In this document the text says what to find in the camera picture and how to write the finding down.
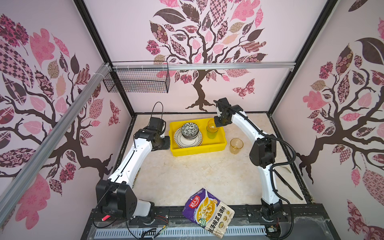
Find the pink translucent cup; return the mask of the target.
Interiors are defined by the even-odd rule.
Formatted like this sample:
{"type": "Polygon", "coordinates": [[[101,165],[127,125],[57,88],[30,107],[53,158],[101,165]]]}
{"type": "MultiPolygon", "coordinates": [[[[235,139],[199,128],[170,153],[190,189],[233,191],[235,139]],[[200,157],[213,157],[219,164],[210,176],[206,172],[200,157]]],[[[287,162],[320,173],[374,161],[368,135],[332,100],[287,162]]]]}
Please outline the pink translucent cup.
{"type": "Polygon", "coordinates": [[[219,127],[216,126],[214,119],[209,119],[207,124],[207,131],[209,133],[216,133],[219,130],[219,127]]]}

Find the yellow dotted plate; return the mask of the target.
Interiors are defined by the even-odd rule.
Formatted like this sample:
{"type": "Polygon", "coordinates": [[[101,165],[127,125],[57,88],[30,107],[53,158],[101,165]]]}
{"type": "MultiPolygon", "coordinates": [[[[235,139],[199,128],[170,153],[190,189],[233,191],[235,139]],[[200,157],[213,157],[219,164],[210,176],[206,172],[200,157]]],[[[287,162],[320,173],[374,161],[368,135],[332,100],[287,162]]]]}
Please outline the yellow dotted plate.
{"type": "Polygon", "coordinates": [[[198,132],[198,135],[194,139],[186,139],[182,134],[182,128],[177,129],[174,133],[174,141],[179,148],[192,148],[198,147],[203,142],[203,135],[198,132]]]}

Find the green patterned bowl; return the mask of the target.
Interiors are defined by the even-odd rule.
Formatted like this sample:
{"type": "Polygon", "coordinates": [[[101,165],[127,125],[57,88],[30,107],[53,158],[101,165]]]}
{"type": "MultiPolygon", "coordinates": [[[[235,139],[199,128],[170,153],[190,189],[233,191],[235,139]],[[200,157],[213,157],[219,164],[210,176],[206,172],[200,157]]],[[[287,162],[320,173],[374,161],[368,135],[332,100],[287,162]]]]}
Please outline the green patterned bowl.
{"type": "Polygon", "coordinates": [[[199,127],[197,124],[193,123],[193,122],[188,122],[188,123],[185,123],[182,127],[181,127],[181,133],[182,133],[182,136],[185,138],[185,139],[194,139],[197,137],[197,135],[199,134],[199,127]]]}

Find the green translucent cup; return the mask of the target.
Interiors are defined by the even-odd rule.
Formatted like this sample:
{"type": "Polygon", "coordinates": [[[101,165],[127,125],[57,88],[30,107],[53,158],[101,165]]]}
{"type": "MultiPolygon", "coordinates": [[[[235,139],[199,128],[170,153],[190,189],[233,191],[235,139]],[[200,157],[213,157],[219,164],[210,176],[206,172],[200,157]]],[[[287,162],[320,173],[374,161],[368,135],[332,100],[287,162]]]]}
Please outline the green translucent cup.
{"type": "Polygon", "coordinates": [[[208,136],[208,138],[215,139],[216,136],[217,136],[218,131],[219,131],[219,129],[212,129],[212,128],[207,127],[207,136],[208,136]]]}

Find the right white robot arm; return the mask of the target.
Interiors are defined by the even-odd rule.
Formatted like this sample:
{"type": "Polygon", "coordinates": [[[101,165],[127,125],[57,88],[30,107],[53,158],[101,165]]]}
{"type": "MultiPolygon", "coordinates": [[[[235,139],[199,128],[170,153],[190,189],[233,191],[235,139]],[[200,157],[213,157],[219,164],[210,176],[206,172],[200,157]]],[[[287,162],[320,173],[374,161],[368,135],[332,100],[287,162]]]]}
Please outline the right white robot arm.
{"type": "Polygon", "coordinates": [[[262,184],[262,217],[271,222],[283,210],[282,199],[276,193],[275,175],[271,170],[275,163],[277,144],[274,135],[268,135],[259,129],[238,106],[231,106],[226,98],[215,101],[217,116],[214,117],[217,127],[235,124],[253,144],[249,153],[250,161],[258,167],[262,184]]]}

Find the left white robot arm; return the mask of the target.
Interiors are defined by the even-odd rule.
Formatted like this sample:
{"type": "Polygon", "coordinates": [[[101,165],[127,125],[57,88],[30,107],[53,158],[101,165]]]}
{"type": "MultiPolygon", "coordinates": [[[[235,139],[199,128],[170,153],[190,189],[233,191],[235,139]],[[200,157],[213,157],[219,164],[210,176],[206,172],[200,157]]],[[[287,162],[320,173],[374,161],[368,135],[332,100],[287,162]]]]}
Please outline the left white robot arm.
{"type": "Polygon", "coordinates": [[[154,204],[138,199],[132,187],[148,154],[170,148],[170,137],[165,136],[165,130],[163,119],[151,117],[149,124],[134,134],[132,147],[119,167],[96,185],[97,209],[101,213],[124,219],[150,215],[154,204]]]}

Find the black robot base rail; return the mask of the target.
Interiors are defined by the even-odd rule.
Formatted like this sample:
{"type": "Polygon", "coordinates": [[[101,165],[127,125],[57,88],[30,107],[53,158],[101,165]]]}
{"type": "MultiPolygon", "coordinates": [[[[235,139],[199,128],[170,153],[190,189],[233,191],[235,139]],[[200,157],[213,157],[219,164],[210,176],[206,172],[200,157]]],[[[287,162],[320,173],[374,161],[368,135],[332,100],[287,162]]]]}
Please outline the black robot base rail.
{"type": "MultiPolygon", "coordinates": [[[[267,236],[264,240],[271,238],[283,239],[288,234],[289,240],[339,240],[328,213],[321,204],[294,204],[285,208],[272,222],[266,222],[261,217],[260,205],[232,205],[235,215],[230,226],[264,226],[267,236]]],[[[81,239],[93,240],[98,229],[128,229],[151,228],[179,228],[200,227],[194,224],[182,214],[183,207],[155,207],[153,220],[149,218],[134,217],[129,220],[111,218],[102,222],[102,214],[92,210],[88,222],[84,228],[81,239]]]]}

